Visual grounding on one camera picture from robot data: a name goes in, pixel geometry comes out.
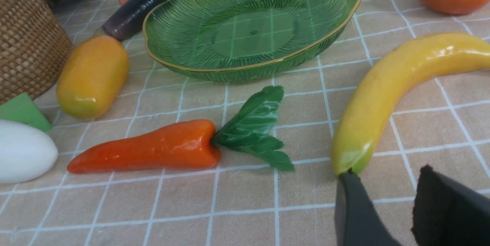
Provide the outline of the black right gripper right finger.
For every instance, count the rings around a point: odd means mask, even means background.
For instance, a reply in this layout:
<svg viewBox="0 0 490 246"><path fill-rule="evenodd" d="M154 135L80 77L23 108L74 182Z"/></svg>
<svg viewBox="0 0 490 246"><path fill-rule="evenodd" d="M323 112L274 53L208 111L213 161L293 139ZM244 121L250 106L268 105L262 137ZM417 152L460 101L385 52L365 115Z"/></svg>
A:
<svg viewBox="0 0 490 246"><path fill-rule="evenodd" d="M419 246L490 244L489 198L430 165L420 169L412 222Z"/></svg>

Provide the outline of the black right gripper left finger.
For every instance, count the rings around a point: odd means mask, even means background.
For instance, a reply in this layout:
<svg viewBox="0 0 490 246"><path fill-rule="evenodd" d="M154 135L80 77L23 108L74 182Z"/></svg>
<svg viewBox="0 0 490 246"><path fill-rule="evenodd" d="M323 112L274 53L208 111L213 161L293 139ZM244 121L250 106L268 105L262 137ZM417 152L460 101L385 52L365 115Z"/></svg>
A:
<svg viewBox="0 0 490 246"><path fill-rule="evenodd" d="M399 246L379 217L359 176L351 169L338 176L335 201L338 246Z"/></svg>

